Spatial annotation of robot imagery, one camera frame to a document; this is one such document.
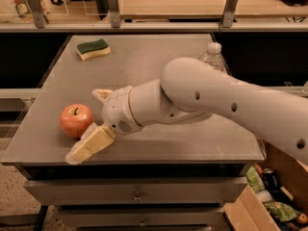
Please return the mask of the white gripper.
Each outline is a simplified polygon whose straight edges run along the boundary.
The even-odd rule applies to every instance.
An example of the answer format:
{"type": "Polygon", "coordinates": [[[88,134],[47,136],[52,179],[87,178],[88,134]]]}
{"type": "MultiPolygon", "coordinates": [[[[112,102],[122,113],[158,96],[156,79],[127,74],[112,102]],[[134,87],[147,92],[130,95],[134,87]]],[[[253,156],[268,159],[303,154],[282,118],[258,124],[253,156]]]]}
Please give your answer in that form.
{"type": "Polygon", "coordinates": [[[139,132],[142,127],[134,120],[129,103],[132,87],[119,90],[95,89],[92,95],[101,103],[103,121],[108,124],[93,123],[81,139],[66,154],[70,165],[79,165],[115,141],[116,134],[129,135],[139,132]]]}

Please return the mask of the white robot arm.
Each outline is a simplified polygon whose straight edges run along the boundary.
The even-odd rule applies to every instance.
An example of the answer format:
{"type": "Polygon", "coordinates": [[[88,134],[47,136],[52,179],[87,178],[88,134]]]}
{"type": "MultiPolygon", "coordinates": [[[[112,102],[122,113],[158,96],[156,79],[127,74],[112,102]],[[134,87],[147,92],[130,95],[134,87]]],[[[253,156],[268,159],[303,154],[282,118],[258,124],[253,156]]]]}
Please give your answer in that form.
{"type": "Polygon", "coordinates": [[[289,156],[308,164],[308,99],[240,81],[193,58],[170,61],[159,79],[137,87],[94,90],[103,124],[93,123],[66,154],[78,165],[143,127],[228,118],[289,156]]]}

